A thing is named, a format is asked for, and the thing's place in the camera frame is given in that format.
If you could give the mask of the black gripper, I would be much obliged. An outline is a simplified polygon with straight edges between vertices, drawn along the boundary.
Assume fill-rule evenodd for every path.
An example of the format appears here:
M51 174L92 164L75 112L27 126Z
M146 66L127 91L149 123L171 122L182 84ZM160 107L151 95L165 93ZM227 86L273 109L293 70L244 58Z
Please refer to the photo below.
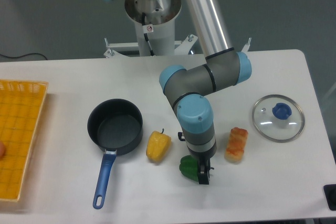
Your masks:
M216 137L213 137L206 143L201 145L194 145L188 142L182 132L178 132L178 139L182 142L186 142L186 146L190 151L190 154L197 161L197 178L200 185L209 185L209 171L211 170L210 158L212 158L217 151Z

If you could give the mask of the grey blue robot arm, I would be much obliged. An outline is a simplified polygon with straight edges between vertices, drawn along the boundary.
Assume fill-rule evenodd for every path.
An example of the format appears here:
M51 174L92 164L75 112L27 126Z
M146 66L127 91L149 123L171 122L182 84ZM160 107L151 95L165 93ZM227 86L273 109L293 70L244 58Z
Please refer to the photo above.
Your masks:
M197 161L198 182L207 185L216 139L213 111L206 96L246 81L251 76L251 63L230 42L217 0L186 1L205 63L190 70L169 66L161 72L159 82L180 123L186 146ZM125 0L141 56L177 52L175 19L181 6L181 0Z

